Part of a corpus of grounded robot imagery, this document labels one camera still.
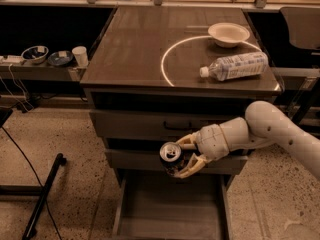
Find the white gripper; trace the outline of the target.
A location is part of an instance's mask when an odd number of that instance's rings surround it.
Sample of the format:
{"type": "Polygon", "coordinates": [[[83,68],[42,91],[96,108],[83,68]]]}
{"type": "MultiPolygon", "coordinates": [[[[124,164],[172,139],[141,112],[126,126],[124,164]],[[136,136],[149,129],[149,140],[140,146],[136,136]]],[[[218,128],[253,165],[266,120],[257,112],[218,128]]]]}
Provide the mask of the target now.
{"type": "Polygon", "coordinates": [[[196,150],[201,155],[192,154],[187,165],[174,174],[184,179],[202,170],[207,161],[217,161],[229,154],[227,141],[219,125],[213,124],[201,128],[196,134],[188,134],[176,141],[182,150],[196,150]]]}

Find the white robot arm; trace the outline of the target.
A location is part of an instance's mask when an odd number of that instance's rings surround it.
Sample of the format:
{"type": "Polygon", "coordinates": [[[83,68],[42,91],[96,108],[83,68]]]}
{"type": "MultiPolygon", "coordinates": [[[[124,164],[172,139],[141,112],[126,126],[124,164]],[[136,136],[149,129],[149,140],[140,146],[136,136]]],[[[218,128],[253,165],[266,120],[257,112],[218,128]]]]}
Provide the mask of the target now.
{"type": "Polygon", "coordinates": [[[266,101],[251,103],[245,117],[212,124],[177,141],[182,149],[196,149],[176,178],[187,178],[207,164],[240,149],[277,144],[320,179],[320,140],[295,125],[281,110],[266,101]]]}

